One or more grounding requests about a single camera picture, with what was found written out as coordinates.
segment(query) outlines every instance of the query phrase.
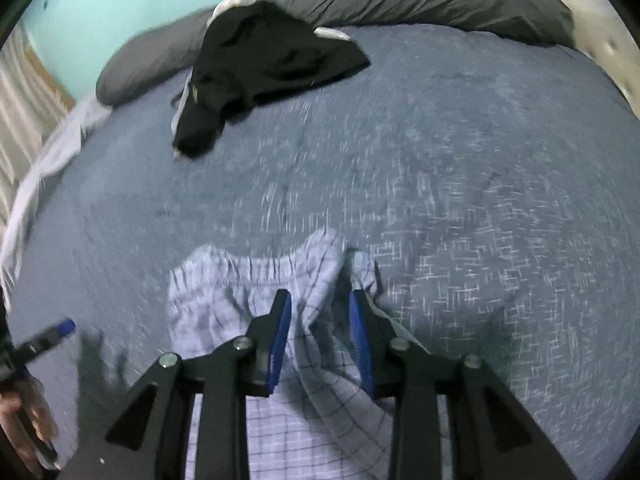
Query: gray pillowcase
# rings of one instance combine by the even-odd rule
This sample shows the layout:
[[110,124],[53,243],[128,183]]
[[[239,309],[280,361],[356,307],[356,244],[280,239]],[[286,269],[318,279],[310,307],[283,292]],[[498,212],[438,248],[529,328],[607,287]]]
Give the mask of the gray pillowcase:
[[[485,30],[531,44],[574,46],[571,11],[560,0],[272,0],[313,26],[433,23]],[[102,70],[98,100],[119,105],[193,65],[213,7],[127,42]]]
[[191,66],[202,46],[213,9],[198,10],[127,41],[100,72],[95,85],[98,101],[107,106],[133,101]]

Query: blue gripper pad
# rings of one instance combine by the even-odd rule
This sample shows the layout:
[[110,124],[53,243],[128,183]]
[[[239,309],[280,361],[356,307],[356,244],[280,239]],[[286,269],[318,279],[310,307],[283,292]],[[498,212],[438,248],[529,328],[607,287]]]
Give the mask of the blue gripper pad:
[[269,393],[272,394],[276,384],[280,381],[282,371],[282,361],[284,349],[287,345],[287,335],[289,335],[289,325],[291,324],[291,294],[287,291],[284,297],[284,306],[278,318],[278,327],[275,338],[269,348],[269,375],[267,385]]
[[360,382],[362,389],[370,397],[373,395],[373,360],[371,348],[367,339],[367,332],[360,315],[358,300],[353,291],[349,294],[349,324],[351,330],[351,340],[356,349],[356,364],[360,371]]
[[66,318],[62,323],[57,326],[58,335],[60,337],[68,337],[76,331],[76,324],[73,320]]

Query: white sheet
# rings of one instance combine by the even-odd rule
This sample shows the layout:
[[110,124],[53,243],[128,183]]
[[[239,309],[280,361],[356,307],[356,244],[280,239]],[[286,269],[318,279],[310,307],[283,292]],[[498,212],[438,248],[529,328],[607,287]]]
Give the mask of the white sheet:
[[80,153],[82,141],[101,126],[110,114],[111,107],[100,104],[94,94],[78,102],[47,139],[21,181],[0,245],[0,284],[8,312],[11,311],[11,294],[20,276],[24,248],[47,179],[62,171]]

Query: white fabric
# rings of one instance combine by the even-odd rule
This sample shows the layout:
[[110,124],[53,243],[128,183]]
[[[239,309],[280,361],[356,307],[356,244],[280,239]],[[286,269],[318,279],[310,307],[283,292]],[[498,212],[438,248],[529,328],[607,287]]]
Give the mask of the white fabric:
[[21,179],[67,110],[26,57],[18,24],[0,51],[0,237]]
[[7,311],[11,310],[11,293],[20,276],[24,247],[47,179],[64,169],[80,152],[82,140],[101,126],[110,113],[111,108],[100,104],[94,94],[82,99],[49,136],[20,183],[0,245],[0,284]]

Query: black metal frame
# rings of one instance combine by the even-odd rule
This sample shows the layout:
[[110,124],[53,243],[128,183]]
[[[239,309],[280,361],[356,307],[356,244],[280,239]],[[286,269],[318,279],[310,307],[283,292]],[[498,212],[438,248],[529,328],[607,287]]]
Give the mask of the black metal frame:
[[0,478],[34,480],[33,475],[15,452],[14,447],[0,428]]
[[607,480],[638,480],[640,478],[640,428],[631,439]]
[[[575,480],[479,357],[453,361],[396,337],[363,290],[351,293],[350,317],[365,391],[396,400],[390,480],[442,480],[438,395],[448,401],[457,480]],[[79,449],[58,480],[183,480],[197,394],[195,480],[250,480],[245,398],[273,392],[290,318],[290,295],[280,290],[270,313],[211,354],[161,356],[133,386],[116,422]]]

